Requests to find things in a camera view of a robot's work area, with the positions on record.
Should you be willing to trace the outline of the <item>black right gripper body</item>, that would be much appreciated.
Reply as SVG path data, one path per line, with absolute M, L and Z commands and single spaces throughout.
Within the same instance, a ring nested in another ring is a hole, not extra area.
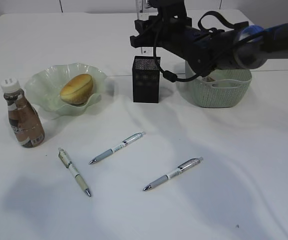
M 193 28 L 189 17 L 164 19 L 160 15 L 150 16 L 148 20 L 135 20 L 137 36 L 130 37 L 134 48 L 161 47 L 166 50 L 192 50 Z

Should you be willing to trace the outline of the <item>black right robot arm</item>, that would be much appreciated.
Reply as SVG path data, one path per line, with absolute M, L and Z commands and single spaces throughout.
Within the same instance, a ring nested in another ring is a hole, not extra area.
M 288 23 L 262 29 L 251 25 L 208 32 L 191 26 L 191 18 L 152 16 L 135 21 L 131 46 L 159 47 L 184 59 L 205 77 L 213 70 L 256 69 L 269 59 L 288 59 Z

